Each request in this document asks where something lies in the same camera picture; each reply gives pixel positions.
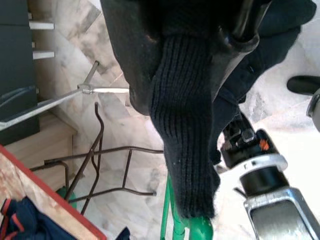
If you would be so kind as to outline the gloved right gripper left finger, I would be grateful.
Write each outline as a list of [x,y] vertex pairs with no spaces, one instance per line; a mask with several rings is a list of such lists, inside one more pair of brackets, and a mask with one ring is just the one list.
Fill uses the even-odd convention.
[[212,131],[208,43],[187,35],[164,40],[152,80],[149,114],[161,136],[179,215],[215,215],[220,179],[209,158]]

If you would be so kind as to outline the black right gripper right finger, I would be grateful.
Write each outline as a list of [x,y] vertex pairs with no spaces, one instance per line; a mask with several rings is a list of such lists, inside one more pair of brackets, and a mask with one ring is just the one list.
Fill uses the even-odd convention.
[[218,26],[211,45],[211,99],[215,100],[220,88],[242,61],[256,49],[260,37],[255,33],[248,40],[236,39],[226,28]]

